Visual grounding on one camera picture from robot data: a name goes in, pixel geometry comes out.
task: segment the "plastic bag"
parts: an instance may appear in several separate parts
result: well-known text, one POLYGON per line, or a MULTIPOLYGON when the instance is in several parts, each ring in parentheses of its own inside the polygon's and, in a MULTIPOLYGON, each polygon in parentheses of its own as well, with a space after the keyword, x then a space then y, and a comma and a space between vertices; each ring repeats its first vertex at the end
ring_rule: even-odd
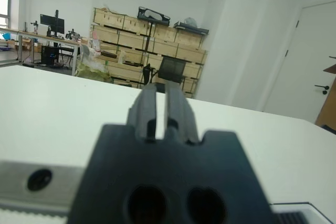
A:
POLYGON ((75 76, 90 80, 111 82, 107 66, 95 61, 100 52, 83 44, 80 44, 80 52, 81 62, 77 65, 75 76))

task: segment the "table leg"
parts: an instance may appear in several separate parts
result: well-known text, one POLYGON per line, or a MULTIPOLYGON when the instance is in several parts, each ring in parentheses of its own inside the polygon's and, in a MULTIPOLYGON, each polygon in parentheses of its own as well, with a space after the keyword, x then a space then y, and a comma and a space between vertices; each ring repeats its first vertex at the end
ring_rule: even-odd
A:
POLYGON ((32 45, 32 50, 31 50, 31 55, 32 55, 32 63, 34 63, 34 39, 31 38, 31 45, 32 45))
POLYGON ((19 35, 19 56, 18 56, 18 60, 20 62, 22 62, 22 35, 19 35))
POLYGON ((74 46, 73 61, 72 61, 72 75, 75 75, 76 72, 76 62, 77 62, 78 46, 74 46))

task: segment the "white door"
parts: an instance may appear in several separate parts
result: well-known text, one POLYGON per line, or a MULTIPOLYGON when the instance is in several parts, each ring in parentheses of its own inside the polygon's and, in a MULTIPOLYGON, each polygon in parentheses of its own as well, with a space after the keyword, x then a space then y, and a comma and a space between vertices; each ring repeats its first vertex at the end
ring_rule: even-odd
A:
POLYGON ((323 72, 336 64, 336 3, 304 8, 287 57, 264 111, 315 123, 335 75, 323 72))

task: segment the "white table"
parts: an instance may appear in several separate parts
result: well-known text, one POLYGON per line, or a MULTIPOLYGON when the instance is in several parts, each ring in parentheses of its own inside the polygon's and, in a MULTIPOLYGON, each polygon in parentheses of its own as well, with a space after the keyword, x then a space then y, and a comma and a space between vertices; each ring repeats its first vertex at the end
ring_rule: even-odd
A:
MULTIPOLYGON (((0 68, 0 157, 85 167, 101 126, 124 124, 140 90, 0 68)), ((158 137, 164 94, 157 94, 158 137)), ((270 203, 309 201, 336 222, 336 136, 303 120, 188 99, 199 135, 234 131, 270 203)))
POLYGON ((73 40, 68 40, 68 39, 58 39, 58 38, 54 38, 54 37, 47 37, 44 35, 39 35, 39 34, 33 34, 33 33, 28 33, 26 31, 20 31, 20 30, 15 30, 15 29, 9 29, 9 28, 1 28, 0 27, 0 31, 4 32, 4 33, 10 33, 10 34, 16 34, 16 36, 18 36, 18 60, 14 59, 14 60, 2 60, 0 61, 0 63, 13 63, 13 62, 22 62, 23 63, 23 59, 22 59, 22 38, 24 37, 28 37, 31 40, 31 54, 32 54, 32 59, 34 62, 34 40, 33 39, 44 39, 46 41, 51 41, 51 42, 55 42, 55 43, 59 43, 59 44, 64 44, 66 46, 70 46, 74 48, 74 53, 73 53, 73 61, 72 61, 72 75, 75 75, 76 72, 76 61, 77 61, 77 54, 78 54, 78 48, 79 48, 79 43, 75 42, 73 40))

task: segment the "stacked wooden crates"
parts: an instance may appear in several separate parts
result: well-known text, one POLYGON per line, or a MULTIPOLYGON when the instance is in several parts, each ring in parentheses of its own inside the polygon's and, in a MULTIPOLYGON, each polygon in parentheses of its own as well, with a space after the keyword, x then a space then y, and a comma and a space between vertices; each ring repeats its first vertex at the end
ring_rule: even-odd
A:
MULTIPOLYGON (((104 55, 98 61, 108 66, 116 84, 141 88, 143 66, 150 63, 158 70, 164 56, 185 60, 181 87, 192 98, 207 57, 207 51, 201 48, 203 36, 158 24, 153 24, 150 32, 150 27, 149 22, 94 8, 91 34, 97 33, 104 55), (117 63, 119 57, 124 64, 117 63)), ((153 79, 153 82, 162 81, 158 77, 153 79)))

